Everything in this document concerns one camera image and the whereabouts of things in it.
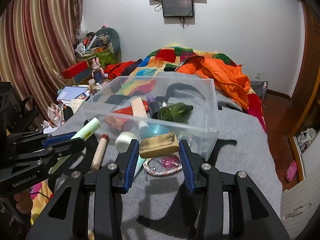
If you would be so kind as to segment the left hand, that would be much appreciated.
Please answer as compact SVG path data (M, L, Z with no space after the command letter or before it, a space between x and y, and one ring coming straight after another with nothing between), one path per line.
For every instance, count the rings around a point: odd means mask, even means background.
M16 200L16 208L22 214L31 213L33 208L33 201L29 190L24 190L20 193L14 195L14 200Z

